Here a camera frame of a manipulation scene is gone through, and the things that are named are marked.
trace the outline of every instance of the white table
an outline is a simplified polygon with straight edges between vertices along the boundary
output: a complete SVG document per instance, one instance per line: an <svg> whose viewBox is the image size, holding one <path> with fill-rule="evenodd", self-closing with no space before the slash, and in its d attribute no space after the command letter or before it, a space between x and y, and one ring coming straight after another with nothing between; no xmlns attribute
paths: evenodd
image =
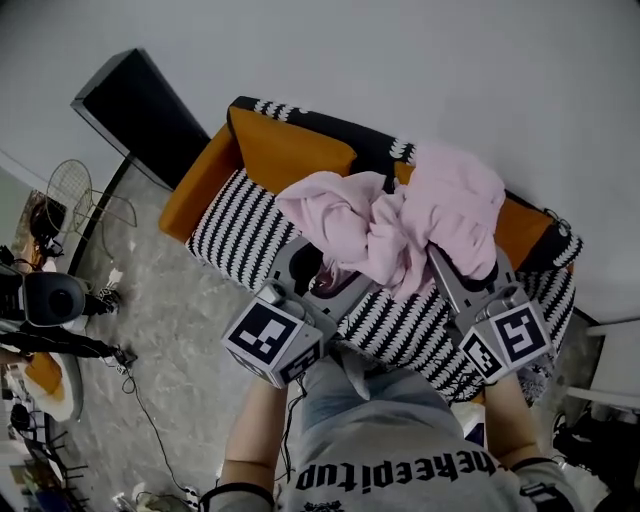
<svg viewBox="0 0 640 512"><path fill-rule="evenodd" d="M604 336L589 389L570 387L569 396L617 407L640 409L640 320L600 325L587 336Z"/></svg>

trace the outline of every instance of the sofa armrest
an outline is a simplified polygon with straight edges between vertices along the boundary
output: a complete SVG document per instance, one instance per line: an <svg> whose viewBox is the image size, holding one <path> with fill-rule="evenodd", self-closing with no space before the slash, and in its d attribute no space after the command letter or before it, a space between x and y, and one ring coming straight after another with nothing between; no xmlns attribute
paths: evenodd
<svg viewBox="0 0 640 512"><path fill-rule="evenodd" d="M225 124L171 194L158 222L160 230L186 242L211 201L241 165L240 148Z"/></svg>

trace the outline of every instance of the gray floor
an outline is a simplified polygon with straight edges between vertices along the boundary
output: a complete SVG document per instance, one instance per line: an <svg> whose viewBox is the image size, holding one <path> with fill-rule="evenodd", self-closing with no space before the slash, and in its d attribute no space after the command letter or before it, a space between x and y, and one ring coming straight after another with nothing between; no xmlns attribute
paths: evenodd
<svg viewBox="0 0 640 512"><path fill-rule="evenodd" d="M249 295L160 233L157 221L169 192L133 169L116 194L133 202L138 227L107 215L105 240L115 260L94 236L78 274L99 288L114 268L123 272L118 287L123 307L117 316L94 318L87 334L138 354L134 376L140 397L158 427L176 479L204 492L214 485L227 433L250 380L218 340ZM109 210L131 215L117 200ZM563 397L567 385L589 383L599 354L598 344L586 341L585 328L584 321L572 319L556 375L535 407L545 449L550 449L556 412L565 408L574 418L584 405ZM80 366L84 411L78 422L65 427L70 457L90 466L77 482L91 508L110 510L111 496L130 495L139 482L149 483L155 492L178 493L149 422L135 397L122 391L125 377L99 360L83 360ZM571 478L592 509L602 489L583 473Z"/></svg>

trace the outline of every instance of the pink towel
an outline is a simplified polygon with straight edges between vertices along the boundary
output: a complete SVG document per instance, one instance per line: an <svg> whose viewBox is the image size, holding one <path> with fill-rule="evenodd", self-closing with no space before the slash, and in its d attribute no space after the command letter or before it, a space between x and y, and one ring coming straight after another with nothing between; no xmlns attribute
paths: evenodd
<svg viewBox="0 0 640 512"><path fill-rule="evenodd" d="M461 274L485 278L496 261L493 234L504 184L475 156L446 146L419 146L407 186L382 191L374 172L345 178L317 172L276 198L280 211L324 253L334 277L358 271L397 300L433 286L426 246L432 241Z"/></svg>

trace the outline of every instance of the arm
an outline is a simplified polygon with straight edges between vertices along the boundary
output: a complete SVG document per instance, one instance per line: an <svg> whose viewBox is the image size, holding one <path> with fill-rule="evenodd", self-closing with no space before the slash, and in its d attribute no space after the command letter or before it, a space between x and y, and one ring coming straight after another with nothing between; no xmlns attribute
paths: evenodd
<svg viewBox="0 0 640 512"><path fill-rule="evenodd" d="M489 452L506 467L542 457L533 416L515 373L485 388L485 415Z"/></svg>
<svg viewBox="0 0 640 512"><path fill-rule="evenodd" d="M250 483L273 492L287 390L255 378L227 440L220 484Z"/></svg>

